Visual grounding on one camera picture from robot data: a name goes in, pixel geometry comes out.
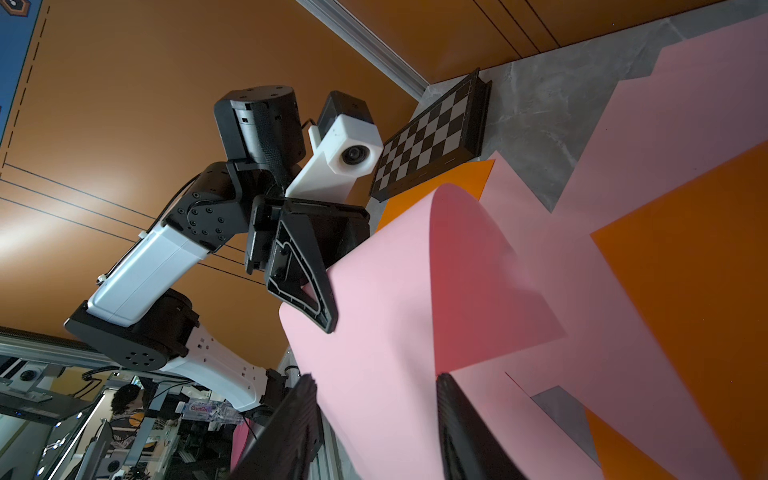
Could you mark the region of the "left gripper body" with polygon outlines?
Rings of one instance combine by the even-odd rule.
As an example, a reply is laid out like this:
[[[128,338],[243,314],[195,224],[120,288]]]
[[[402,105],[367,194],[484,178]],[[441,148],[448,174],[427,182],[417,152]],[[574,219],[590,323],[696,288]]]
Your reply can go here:
[[[257,196],[248,223],[246,272],[266,271],[278,241],[293,242],[311,272],[328,268],[369,238],[369,221],[359,206]]]

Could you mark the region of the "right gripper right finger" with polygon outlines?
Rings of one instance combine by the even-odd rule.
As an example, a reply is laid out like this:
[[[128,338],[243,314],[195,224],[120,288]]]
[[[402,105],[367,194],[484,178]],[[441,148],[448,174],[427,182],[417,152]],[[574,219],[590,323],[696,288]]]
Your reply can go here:
[[[437,377],[436,398],[445,479],[526,479],[450,374]]]

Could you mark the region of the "pink paper top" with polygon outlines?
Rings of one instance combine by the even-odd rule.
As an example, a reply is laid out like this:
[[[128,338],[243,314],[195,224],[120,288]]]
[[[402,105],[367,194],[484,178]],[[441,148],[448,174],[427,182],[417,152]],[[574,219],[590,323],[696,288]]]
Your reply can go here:
[[[322,412],[364,479],[439,479],[436,379],[564,334],[485,208],[446,184],[328,272],[326,334],[289,305],[280,320]]]

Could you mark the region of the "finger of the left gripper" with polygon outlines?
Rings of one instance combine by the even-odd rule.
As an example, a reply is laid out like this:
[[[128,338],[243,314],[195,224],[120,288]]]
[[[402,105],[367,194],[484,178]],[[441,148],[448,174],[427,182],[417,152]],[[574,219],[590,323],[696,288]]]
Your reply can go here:
[[[324,333],[335,330],[338,309],[310,214],[285,201],[280,207],[269,260],[267,290],[309,318]]]

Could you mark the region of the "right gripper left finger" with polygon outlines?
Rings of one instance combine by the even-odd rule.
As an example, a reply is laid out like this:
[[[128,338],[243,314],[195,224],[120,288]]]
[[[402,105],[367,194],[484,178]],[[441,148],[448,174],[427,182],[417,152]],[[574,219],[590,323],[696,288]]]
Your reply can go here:
[[[323,445],[317,385],[300,377],[254,445],[241,458],[231,479],[307,480]]]

